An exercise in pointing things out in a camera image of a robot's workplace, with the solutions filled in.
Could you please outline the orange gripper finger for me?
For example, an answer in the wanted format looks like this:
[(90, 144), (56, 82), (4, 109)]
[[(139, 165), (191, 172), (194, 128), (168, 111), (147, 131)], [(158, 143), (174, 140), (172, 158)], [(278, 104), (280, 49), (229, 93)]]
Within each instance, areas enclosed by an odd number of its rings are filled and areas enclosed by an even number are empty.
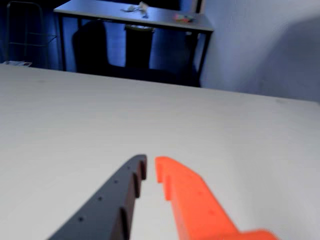
[(240, 231), (212, 194), (203, 178), (191, 168), (167, 157), (155, 158), (157, 182), (171, 203), (181, 240), (275, 240), (264, 229)]

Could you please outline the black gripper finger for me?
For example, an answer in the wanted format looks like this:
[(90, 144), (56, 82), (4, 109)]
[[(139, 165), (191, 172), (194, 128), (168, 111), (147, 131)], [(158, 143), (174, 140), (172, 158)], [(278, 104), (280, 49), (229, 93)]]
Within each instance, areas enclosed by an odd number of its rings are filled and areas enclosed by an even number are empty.
[(147, 156), (133, 156), (50, 239), (130, 239), (135, 200), (146, 178)]

